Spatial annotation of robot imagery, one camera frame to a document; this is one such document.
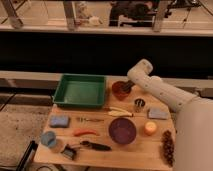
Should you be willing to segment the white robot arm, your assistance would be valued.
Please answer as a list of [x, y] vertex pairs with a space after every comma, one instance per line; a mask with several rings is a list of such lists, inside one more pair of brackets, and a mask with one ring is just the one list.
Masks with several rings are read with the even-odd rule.
[[152, 70], [141, 59], [127, 77], [178, 114], [173, 171], [213, 171], [213, 100], [155, 79]]

